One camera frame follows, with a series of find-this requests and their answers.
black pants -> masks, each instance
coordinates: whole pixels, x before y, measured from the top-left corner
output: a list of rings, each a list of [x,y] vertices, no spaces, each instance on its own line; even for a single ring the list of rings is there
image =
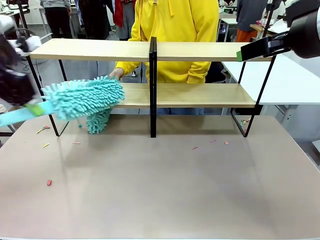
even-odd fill
[[[53,38],[72,39],[69,14],[66,7],[46,7],[45,15]]]

table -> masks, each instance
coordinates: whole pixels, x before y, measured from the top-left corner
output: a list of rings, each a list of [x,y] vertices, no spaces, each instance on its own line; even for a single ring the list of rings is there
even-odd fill
[[[153,139],[146,115],[112,115],[98,135],[73,121],[58,138],[36,134],[45,116],[25,122],[0,149],[1,238],[320,236],[320,173],[273,117],[248,138],[230,116],[157,121]]]
[[[27,9],[27,8],[24,8],[24,9],[22,9],[22,11],[23,11],[23,12],[26,12],[26,11],[28,11],[28,9]],[[0,15],[7,15],[7,16],[12,17],[12,18],[13,18],[15,15],[17,15],[17,14],[20,14],[19,9],[4,11],[4,12],[0,13]],[[16,20],[13,19],[13,22],[14,22],[14,28],[17,29],[18,26],[17,26]]]
[[[219,19],[236,19],[237,15],[231,14],[231,13],[226,13],[226,12],[221,12],[219,14]]]
[[[222,18],[221,21],[226,23],[226,31],[225,31],[225,37],[224,37],[224,42],[226,42],[228,32],[229,32],[229,25],[237,25],[238,22],[235,18]]]
[[[238,82],[243,64],[223,62],[232,78]],[[248,62],[245,65],[241,85],[249,96],[256,101],[269,67],[267,62]],[[276,57],[261,97],[260,104],[280,106],[284,117],[281,123],[286,126],[298,105],[320,104],[320,79],[283,54]]]
[[[258,36],[261,35],[261,37],[262,37],[263,32],[265,31],[264,27],[262,27],[258,24],[250,24],[250,27],[258,32]],[[275,35],[275,33],[268,31],[266,34],[266,37],[273,36],[273,35]]]

red jacket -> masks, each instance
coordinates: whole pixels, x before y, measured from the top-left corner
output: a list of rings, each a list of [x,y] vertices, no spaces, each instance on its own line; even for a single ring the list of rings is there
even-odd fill
[[[133,0],[133,5],[136,5],[137,0]],[[121,0],[114,0],[114,14],[113,14],[113,22],[119,28],[122,28],[124,22],[124,10],[122,8]]]

hand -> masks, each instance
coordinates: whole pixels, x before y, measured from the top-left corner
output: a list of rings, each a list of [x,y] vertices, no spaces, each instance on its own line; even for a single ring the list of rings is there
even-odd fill
[[[121,68],[121,67],[116,67],[115,69],[113,69],[113,71],[109,74],[109,77],[116,77],[119,80],[124,76],[125,71]]]
[[[68,12],[69,16],[71,15],[71,7],[67,7],[66,11]]]

green gripper pad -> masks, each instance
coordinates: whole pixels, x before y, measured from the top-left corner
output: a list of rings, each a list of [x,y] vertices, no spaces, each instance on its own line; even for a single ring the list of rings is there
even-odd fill
[[[44,114],[45,110],[40,107],[38,104],[25,104],[24,105],[33,115],[40,117]]]
[[[242,54],[241,54],[241,51],[237,51],[236,52],[236,60],[238,62],[242,62]]]

